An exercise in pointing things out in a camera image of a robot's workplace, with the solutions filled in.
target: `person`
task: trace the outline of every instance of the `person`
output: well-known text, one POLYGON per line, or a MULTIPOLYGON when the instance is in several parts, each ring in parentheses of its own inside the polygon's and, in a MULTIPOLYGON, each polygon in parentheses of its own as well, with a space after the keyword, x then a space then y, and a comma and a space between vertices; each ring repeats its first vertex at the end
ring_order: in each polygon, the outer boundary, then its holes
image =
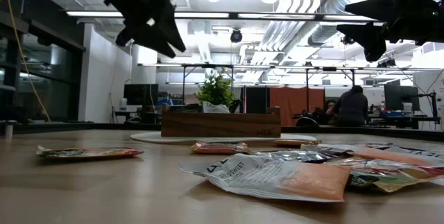
POLYGON ((341 95, 332 112, 338 115, 336 124, 340 127, 360 127, 368 116, 368 101, 361 86, 355 85, 341 95))
POLYGON ((328 100, 324 104, 324 110, 319 115, 320 124, 334 124, 333 108, 336 105, 336 101, 328 100))

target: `ceiling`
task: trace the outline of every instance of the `ceiling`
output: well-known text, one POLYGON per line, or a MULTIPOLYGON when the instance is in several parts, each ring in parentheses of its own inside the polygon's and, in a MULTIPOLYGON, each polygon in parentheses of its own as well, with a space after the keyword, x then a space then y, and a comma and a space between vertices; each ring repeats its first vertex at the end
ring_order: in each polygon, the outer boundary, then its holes
MULTIPOLYGON (((105 6, 103 0, 53 1, 66 10, 115 10, 113 7, 105 6)), ((269 3, 272 2, 272 0, 173 0, 172 3, 177 5, 177 11, 279 12, 283 10, 282 12, 292 12, 291 10, 293 10, 294 12, 316 11, 321 13, 344 13, 344 4, 342 3, 344 3, 344 1, 350 2, 350 0, 308 0, 311 2, 309 6, 305 7, 305 4, 301 3, 299 7, 296 6, 293 8, 296 0, 292 2, 290 0, 290 4, 285 7, 286 1, 287 0, 277 0, 274 3, 269 3)), ((111 40, 113 40, 116 34, 123 28, 121 19, 92 19, 90 22, 95 24, 97 31, 100 31, 111 40)), ((274 46, 272 49, 282 52, 283 55, 275 55, 274 58, 269 58, 269 61, 274 60, 284 65, 300 65, 306 61, 314 62, 316 63, 314 65, 319 66, 348 65, 365 67, 366 65, 376 65, 365 62, 363 49, 359 45, 354 44, 344 48, 339 41, 341 36, 337 34, 335 27, 327 27, 330 30, 329 33, 327 33, 327 31, 322 32, 322 34, 326 34, 326 40, 322 46, 316 46, 315 48, 312 46, 306 47, 304 43, 304 41, 307 41, 307 37, 315 30, 314 27, 312 27, 313 25, 311 25, 312 23, 303 24, 302 22, 296 24, 294 22, 274 23, 272 21, 253 20, 211 20, 205 22, 209 26, 209 30, 205 32, 205 38, 198 37, 194 34, 193 30, 196 29, 193 27, 193 20, 178 19, 176 23, 187 47, 184 53, 177 52, 179 57, 196 56, 198 59, 199 57, 203 58, 204 50, 202 42, 205 42, 210 52, 208 55, 212 57, 210 62, 225 62, 226 58, 224 60, 217 60, 217 57, 223 57, 221 53, 224 53, 229 55, 231 62, 239 63, 242 61, 242 48, 246 48, 246 46, 249 45, 261 46, 261 44, 264 44, 267 34, 271 34, 271 36, 274 37, 268 37, 271 38, 271 40, 267 39, 269 46, 274 46), (241 43, 231 43, 230 35, 233 28, 241 29, 243 34, 241 43), (278 49, 279 45, 284 46, 284 48, 278 49)), ((408 63, 411 62, 412 50, 415 48, 414 45, 410 43, 388 44, 387 47, 388 51, 396 54, 395 56, 400 66, 408 66, 408 63)), ((244 62, 250 62, 252 55, 251 53, 249 58, 244 59, 246 60, 244 62)), ((162 55, 159 55, 159 58, 162 62, 175 62, 175 60, 168 59, 162 55)))

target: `wooden box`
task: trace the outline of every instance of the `wooden box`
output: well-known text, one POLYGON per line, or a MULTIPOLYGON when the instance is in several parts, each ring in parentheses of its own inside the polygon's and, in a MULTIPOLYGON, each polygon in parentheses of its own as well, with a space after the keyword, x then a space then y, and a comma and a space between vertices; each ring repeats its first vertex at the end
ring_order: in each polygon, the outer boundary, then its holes
POLYGON ((163 137, 280 137, 280 109, 268 114, 215 114, 162 111, 163 137))

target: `computer monitor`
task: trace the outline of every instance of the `computer monitor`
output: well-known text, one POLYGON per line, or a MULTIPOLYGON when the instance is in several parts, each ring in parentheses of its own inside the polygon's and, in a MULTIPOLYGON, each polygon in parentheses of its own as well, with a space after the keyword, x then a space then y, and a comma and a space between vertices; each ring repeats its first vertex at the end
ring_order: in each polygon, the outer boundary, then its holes
POLYGON ((417 87, 385 85, 384 94, 387 110, 403 110, 402 103, 412 103, 413 111, 420 110, 417 87))
POLYGON ((123 97, 128 105, 153 105, 157 104, 157 84, 125 85, 123 97))

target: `man in dark shirt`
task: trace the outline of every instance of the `man in dark shirt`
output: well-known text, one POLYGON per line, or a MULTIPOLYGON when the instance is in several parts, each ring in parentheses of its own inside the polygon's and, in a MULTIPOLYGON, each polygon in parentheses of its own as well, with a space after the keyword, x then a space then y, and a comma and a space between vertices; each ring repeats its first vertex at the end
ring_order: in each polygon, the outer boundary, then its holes
POLYGON ((361 86, 355 85, 339 98, 333 108, 338 114, 336 124, 341 127, 359 127, 365 124, 368 114, 367 97, 361 86))

